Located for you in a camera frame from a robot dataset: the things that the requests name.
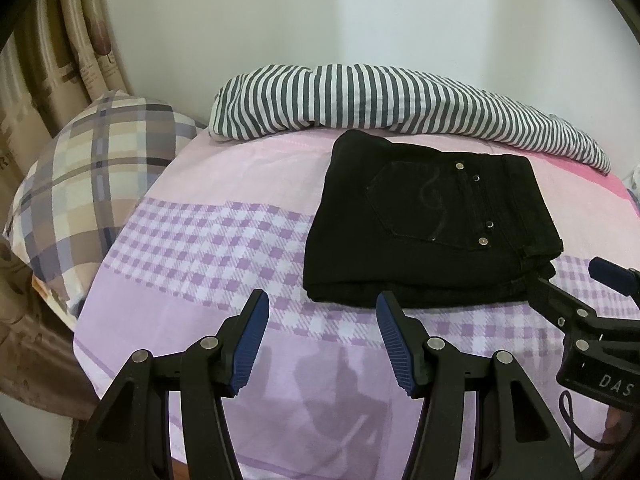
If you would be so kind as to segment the black pants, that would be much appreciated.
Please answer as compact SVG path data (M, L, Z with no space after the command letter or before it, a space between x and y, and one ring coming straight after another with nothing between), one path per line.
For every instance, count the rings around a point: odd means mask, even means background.
M306 241L315 302L405 308L519 302L563 243L529 160L442 152L349 130L334 143Z

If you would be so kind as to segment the plaid pillow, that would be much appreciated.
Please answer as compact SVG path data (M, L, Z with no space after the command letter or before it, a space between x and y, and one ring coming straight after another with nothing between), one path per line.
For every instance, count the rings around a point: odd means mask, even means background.
M110 91L30 166L3 236L68 315L78 317L130 214L202 128L169 104Z

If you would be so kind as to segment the grey white striped blanket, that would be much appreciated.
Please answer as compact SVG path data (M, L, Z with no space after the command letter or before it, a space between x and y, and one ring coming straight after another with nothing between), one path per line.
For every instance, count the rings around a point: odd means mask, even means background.
M214 136L238 141L314 127L456 134L567 158L601 174L611 170L603 148L558 116L444 76L394 66L261 67L226 82L208 125Z

